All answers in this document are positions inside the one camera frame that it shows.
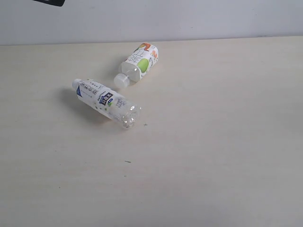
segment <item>table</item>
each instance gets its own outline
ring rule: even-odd
[[[71,83],[139,44],[0,47],[0,226],[302,226],[303,36],[154,42],[127,131]]]

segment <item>white bottle cap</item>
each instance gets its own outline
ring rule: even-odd
[[[72,87],[77,90],[78,87],[79,87],[79,84],[82,82],[83,80],[82,79],[75,79],[73,82],[72,82]]]
[[[129,85],[129,78],[123,73],[119,73],[114,78],[114,83],[118,88],[125,88]]]

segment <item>dark object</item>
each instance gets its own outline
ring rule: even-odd
[[[34,1],[39,1],[45,4],[49,4],[52,6],[63,6],[65,0],[34,0]]]

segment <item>water bottle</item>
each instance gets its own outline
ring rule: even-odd
[[[118,88],[125,88],[130,80],[138,82],[150,68],[157,63],[159,58],[158,48],[154,45],[143,43],[131,56],[119,66],[119,74],[116,75],[114,83]]]
[[[123,128],[131,128],[140,115],[140,106],[92,79],[75,79],[72,87],[77,91],[78,99]]]

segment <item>white label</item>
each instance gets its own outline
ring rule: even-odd
[[[78,99],[106,117],[109,117],[108,111],[113,100],[117,97],[123,97],[117,92],[92,79],[88,79],[80,83],[77,89],[77,95]]]
[[[150,68],[157,63],[158,58],[158,48],[154,45],[143,43],[125,60],[125,62],[137,66],[140,71],[140,78],[142,79]]]

